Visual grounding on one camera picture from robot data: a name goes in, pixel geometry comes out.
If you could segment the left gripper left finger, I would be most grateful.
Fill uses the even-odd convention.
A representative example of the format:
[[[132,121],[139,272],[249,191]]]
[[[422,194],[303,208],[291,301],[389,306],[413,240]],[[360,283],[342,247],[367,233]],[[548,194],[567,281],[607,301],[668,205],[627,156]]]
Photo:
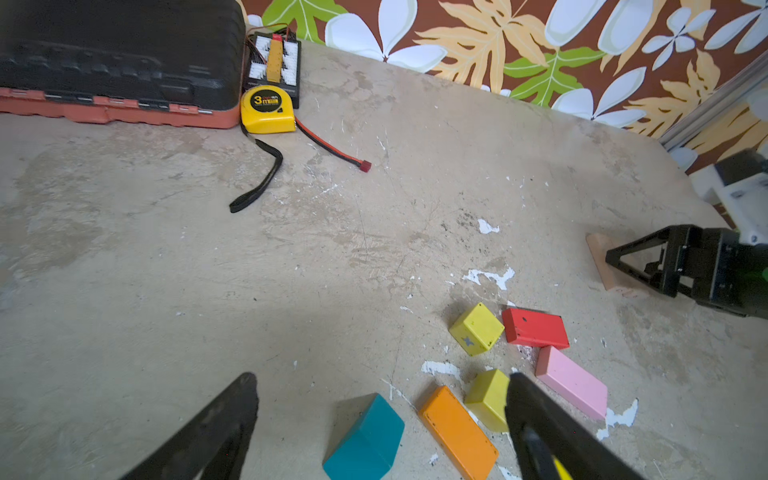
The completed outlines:
[[[238,479],[258,418],[257,378],[244,372],[126,479]]]

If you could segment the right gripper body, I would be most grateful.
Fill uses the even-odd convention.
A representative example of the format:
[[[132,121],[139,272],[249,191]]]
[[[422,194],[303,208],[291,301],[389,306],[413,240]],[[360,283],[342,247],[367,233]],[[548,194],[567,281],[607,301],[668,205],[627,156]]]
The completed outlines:
[[[728,229],[694,227],[682,252],[679,293],[737,316],[767,316],[765,244],[742,244]]]

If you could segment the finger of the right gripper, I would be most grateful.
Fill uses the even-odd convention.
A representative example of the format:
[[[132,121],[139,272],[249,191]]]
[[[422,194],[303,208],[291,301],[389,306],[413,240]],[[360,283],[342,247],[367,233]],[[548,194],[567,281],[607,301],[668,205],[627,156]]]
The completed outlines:
[[[606,263],[656,293],[676,297],[687,254],[687,226],[665,227],[611,248]]]

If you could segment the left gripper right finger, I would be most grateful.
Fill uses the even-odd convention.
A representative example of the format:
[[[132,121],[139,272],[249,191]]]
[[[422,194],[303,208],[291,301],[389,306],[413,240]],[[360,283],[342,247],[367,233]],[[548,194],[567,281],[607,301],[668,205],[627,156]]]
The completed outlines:
[[[510,376],[505,414],[524,479],[559,479],[554,457],[573,479],[640,477],[522,373]]]

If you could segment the pink wood block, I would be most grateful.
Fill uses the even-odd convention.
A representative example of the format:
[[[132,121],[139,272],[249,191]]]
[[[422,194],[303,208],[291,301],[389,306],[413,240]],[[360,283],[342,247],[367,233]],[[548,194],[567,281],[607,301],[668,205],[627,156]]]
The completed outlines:
[[[560,350],[552,346],[539,350],[535,376],[590,419],[606,418],[607,386]]]

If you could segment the natural wood block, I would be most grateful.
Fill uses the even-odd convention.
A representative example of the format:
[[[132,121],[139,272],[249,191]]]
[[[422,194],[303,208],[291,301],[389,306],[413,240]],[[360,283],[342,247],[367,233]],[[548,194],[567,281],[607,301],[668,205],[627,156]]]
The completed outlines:
[[[607,292],[620,294],[624,298],[639,298],[643,295],[642,291],[631,282],[631,278],[607,263],[606,254],[615,247],[615,242],[611,237],[600,233],[591,233],[587,235],[586,242]]]

